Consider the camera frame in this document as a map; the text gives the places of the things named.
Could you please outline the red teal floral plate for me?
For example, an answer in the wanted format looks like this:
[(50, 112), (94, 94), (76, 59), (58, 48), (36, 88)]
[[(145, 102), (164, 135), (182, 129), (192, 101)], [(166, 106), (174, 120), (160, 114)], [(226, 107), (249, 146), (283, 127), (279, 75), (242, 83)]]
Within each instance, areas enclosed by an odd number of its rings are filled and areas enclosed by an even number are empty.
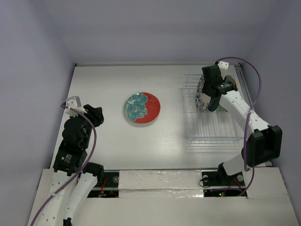
[(138, 92), (126, 100), (123, 110), (129, 121), (136, 124), (148, 124), (158, 118), (161, 104), (153, 94)]

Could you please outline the blue white floral plate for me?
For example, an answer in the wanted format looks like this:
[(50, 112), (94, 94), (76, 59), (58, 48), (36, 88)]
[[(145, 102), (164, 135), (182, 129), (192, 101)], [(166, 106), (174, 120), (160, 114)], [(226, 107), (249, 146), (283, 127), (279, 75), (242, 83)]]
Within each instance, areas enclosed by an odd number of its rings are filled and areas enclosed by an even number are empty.
[(202, 75), (198, 81), (197, 89), (196, 89), (196, 108), (198, 111), (204, 112), (208, 109), (211, 98), (202, 92), (203, 86), (205, 84), (204, 76)]

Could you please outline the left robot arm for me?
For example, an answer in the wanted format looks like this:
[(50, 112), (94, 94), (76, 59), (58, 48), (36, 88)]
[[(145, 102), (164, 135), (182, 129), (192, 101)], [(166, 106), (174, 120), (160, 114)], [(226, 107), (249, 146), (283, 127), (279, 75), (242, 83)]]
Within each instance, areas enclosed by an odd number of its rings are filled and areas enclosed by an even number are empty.
[(49, 197), (34, 215), (32, 226), (72, 226), (89, 193), (105, 181), (103, 165), (90, 162), (96, 148), (96, 127), (103, 109), (90, 105), (61, 105), (69, 119), (53, 164)]

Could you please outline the beige bird plate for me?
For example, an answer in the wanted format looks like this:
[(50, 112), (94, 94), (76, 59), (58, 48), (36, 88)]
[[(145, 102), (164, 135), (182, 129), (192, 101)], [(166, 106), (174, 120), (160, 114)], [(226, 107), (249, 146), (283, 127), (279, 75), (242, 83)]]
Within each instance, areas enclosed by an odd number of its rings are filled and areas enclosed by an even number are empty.
[(226, 75), (225, 76), (225, 81), (226, 82), (231, 82), (235, 87), (237, 87), (236, 80), (232, 75)]

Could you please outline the light green plate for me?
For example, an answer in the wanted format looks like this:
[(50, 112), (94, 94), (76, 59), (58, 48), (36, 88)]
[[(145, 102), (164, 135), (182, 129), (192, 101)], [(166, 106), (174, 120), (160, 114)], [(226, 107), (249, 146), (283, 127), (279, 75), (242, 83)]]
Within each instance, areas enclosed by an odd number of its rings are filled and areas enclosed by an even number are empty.
[(221, 105), (218, 106), (218, 111), (226, 112), (227, 110), (223, 108)]

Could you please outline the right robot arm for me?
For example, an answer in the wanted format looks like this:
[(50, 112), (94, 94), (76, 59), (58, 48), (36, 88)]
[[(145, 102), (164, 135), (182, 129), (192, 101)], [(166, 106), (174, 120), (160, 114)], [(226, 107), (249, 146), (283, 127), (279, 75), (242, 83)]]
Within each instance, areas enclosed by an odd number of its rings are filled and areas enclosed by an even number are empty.
[(282, 130), (263, 120), (242, 98), (235, 83), (222, 73), (227, 71), (226, 62), (202, 68), (204, 85), (202, 93), (211, 98), (208, 110), (213, 112), (223, 107), (244, 131), (243, 149), (231, 160), (219, 164), (215, 176), (206, 182), (226, 185), (235, 175), (280, 156)]

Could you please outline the dark teal glazed plate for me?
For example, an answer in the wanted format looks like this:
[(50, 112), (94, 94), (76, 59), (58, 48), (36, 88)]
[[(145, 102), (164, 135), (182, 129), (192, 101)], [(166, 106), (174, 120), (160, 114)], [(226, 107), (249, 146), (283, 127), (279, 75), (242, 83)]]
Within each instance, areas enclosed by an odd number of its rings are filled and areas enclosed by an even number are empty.
[(208, 110), (210, 112), (214, 112), (216, 109), (218, 109), (218, 107), (219, 107), (219, 103), (216, 100), (214, 100), (213, 98), (211, 98), (209, 105), (208, 105)]

